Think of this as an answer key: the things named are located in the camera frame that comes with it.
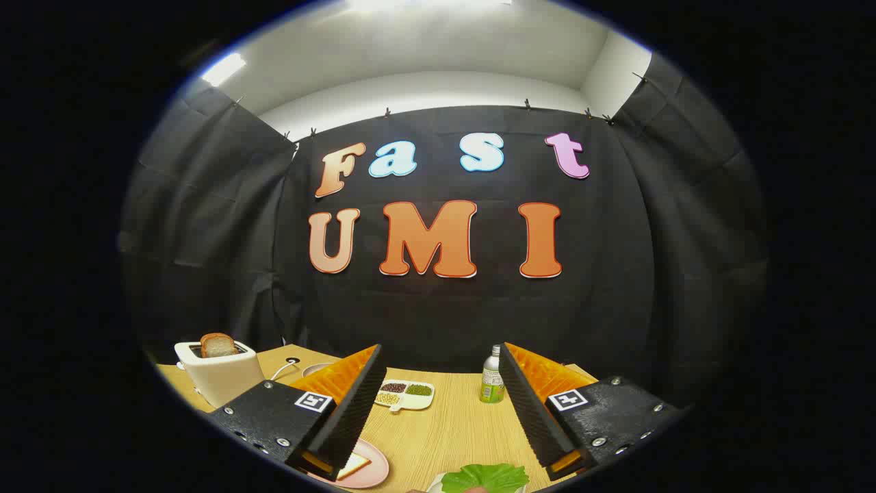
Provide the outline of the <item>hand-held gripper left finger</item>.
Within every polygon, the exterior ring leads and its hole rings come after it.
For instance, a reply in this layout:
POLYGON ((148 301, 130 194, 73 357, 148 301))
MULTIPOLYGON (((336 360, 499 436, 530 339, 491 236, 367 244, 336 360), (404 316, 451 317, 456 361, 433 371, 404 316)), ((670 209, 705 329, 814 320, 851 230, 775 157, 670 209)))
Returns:
POLYGON ((334 481, 385 375, 384 349, 373 344, 291 384, 261 381, 207 413, 207 420, 276 463, 334 481))

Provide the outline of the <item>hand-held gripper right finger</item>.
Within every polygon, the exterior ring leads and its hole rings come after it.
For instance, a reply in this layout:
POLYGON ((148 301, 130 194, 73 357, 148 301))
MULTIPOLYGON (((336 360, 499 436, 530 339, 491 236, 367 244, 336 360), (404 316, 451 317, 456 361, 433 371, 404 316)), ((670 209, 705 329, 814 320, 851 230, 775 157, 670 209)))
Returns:
POLYGON ((629 378, 597 380, 507 342, 498 350, 506 393, 552 481, 632 455, 685 416, 629 378))

